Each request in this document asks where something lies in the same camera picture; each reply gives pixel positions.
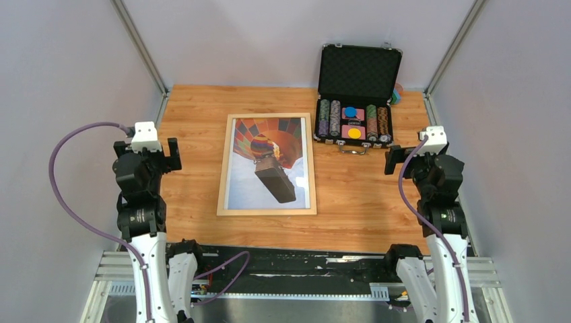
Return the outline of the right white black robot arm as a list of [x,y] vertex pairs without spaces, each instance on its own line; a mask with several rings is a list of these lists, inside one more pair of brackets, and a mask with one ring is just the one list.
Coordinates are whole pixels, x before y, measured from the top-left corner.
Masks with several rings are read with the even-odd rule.
[[404,284],[418,322],[478,322],[467,268],[467,222],[457,200],[464,163],[445,151],[421,156],[419,150],[391,147],[385,173],[402,164],[398,185],[410,179],[419,192],[416,206],[407,199],[404,203],[422,227],[432,268],[417,246],[393,244],[384,271]]

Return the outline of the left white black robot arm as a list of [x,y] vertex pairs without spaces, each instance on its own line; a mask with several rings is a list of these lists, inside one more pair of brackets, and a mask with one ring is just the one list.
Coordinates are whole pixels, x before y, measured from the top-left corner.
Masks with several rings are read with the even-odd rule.
[[170,155],[117,141],[112,168],[120,188],[117,226],[134,274],[136,322],[192,322],[193,278],[206,269],[195,240],[166,241],[166,202],[160,195],[164,174],[181,170],[175,138],[168,139]]

